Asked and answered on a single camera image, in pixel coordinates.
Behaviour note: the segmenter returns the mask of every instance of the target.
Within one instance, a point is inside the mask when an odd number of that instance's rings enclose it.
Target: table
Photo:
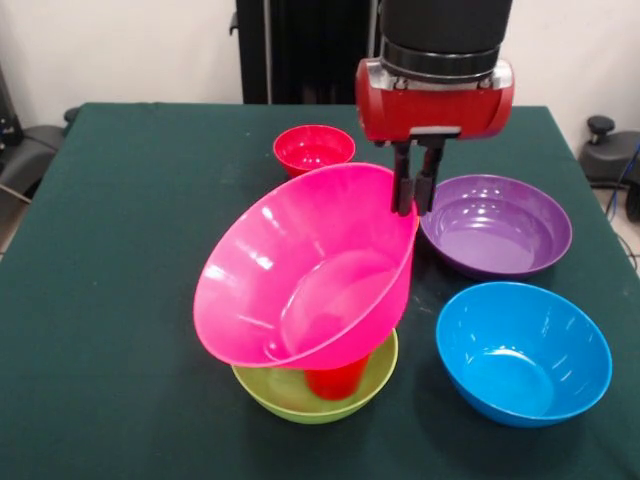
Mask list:
[[[285,181],[271,145],[300,123],[343,128],[358,159],[391,163],[351,106],[83,107],[0,263],[0,478],[638,478],[640,283],[546,108],[515,108],[497,138],[452,142],[442,178],[508,175],[566,209],[573,245],[530,281],[610,343],[613,381],[591,411],[516,430],[467,406],[434,329],[472,282],[421,235],[398,367],[356,415],[287,423],[205,352],[191,316],[200,269]]]

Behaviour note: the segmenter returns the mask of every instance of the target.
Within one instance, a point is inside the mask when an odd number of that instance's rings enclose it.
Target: floor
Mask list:
[[[604,210],[611,198],[611,190],[594,190],[594,194]],[[627,251],[627,247],[624,245],[622,248],[624,248],[629,255],[637,255],[636,262],[637,264],[640,264],[640,223],[631,223],[627,220],[627,214],[624,210],[626,199],[626,192],[618,192],[618,207],[616,209],[616,215],[611,221],[611,226],[613,227],[613,230],[627,242],[631,252]],[[640,267],[634,263],[631,257],[629,258],[629,261],[637,267],[636,271],[640,275]]]
[[[594,190],[596,198],[602,205],[604,210],[609,198],[611,196],[610,190]],[[616,215],[613,218],[611,225],[613,229],[618,233],[631,248],[633,254],[640,255],[640,224],[632,224],[627,220],[626,213],[624,211],[624,202],[626,198],[626,192],[618,193],[618,206]],[[4,253],[10,248],[11,240],[13,239],[16,231],[20,228],[22,219],[27,214],[28,207],[21,204],[16,204],[16,207],[11,215],[0,219],[0,261]]]
[[[11,241],[26,214],[26,205],[16,205],[9,215],[0,219],[0,261],[2,261],[4,253],[9,249]]]

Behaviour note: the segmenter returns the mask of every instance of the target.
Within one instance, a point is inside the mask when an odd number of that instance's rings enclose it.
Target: blue cable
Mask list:
[[[618,182],[616,183],[616,186],[613,190],[613,194],[611,195],[611,199],[609,200],[609,204],[607,205],[607,209],[606,209],[607,216],[609,216],[609,210],[611,210],[611,216],[609,217],[610,222],[616,216],[616,208],[618,207],[618,189],[620,188],[620,183],[622,183],[622,180],[624,180],[624,177],[626,177],[627,174],[633,169],[633,167],[636,164],[636,161],[638,160],[638,156],[640,156],[640,144],[638,144],[638,146],[636,147],[636,151],[633,154],[633,157],[631,157],[631,160],[629,160],[629,163],[627,163],[627,166],[622,172],[622,175],[620,175],[620,178],[618,179]]]

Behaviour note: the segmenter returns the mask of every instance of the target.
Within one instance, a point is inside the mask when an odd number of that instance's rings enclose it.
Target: plastic bowl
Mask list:
[[[347,163],[356,143],[347,133],[327,125],[300,125],[280,134],[273,153],[292,177],[320,167]]]
[[[356,392],[337,402],[323,400],[311,393],[299,370],[232,368],[249,395],[274,415],[290,422],[320,424],[341,420],[364,407],[391,378],[397,360],[398,336],[394,330],[371,354]]]
[[[593,321],[555,293],[495,282],[444,307],[438,352],[460,394],[512,427],[543,427],[595,405],[611,381],[609,346]]]
[[[244,367],[339,368],[371,353],[409,297],[415,208],[390,212],[393,174],[352,163],[302,175],[225,233],[195,293],[198,337]]]
[[[562,258],[572,237],[569,217],[549,195],[494,175],[442,182],[420,223],[454,268],[478,279],[540,272]]]

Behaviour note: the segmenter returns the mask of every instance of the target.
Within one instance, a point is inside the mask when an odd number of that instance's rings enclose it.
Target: lime green bowl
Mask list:
[[[343,400],[317,397],[301,370],[231,367],[236,378],[260,405],[274,415],[308,425],[341,420],[364,407],[387,383],[398,360],[395,330],[371,355],[358,390]]]

